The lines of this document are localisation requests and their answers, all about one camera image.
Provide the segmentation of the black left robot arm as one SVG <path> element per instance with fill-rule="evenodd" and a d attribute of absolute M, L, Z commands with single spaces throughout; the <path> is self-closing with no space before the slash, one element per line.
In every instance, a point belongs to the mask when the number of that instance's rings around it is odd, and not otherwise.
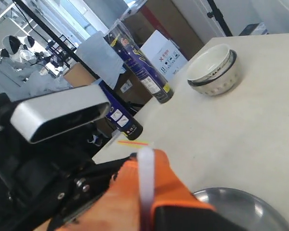
<path fill-rule="evenodd" d="M 104 117 L 104 101 L 56 92 L 11 102 L 0 94 L 0 231 L 53 231 L 109 188 L 125 159 L 97 164 L 84 134 Z"/>

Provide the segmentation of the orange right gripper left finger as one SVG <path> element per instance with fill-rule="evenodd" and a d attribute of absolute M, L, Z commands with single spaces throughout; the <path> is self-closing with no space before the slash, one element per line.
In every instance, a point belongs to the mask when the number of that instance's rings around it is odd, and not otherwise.
<path fill-rule="evenodd" d="M 50 219 L 37 231 L 138 231 L 140 202 L 136 154 L 121 159 L 120 169 L 112 175 L 108 189 L 91 207 L 77 214 L 76 220 L 60 224 Z"/>

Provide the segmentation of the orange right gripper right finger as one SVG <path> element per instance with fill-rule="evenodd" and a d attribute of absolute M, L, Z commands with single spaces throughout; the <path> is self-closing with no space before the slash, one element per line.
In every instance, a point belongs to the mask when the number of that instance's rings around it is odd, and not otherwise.
<path fill-rule="evenodd" d="M 217 213 L 211 204 L 199 201 L 176 176 L 162 150 L 155 149 L 153 231 L 244 231 L 245 228 Z"/>

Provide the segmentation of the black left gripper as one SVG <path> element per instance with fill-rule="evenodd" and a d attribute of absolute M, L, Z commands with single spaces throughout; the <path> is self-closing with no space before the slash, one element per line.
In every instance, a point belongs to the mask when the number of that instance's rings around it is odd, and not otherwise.
<path fill-rule="evenodd" d="M 53 231 L 97 201 L 125 159 L 97 164 L 85 126 L 31 144 L 12 126 L 0 131 L 0 231 Z"/>

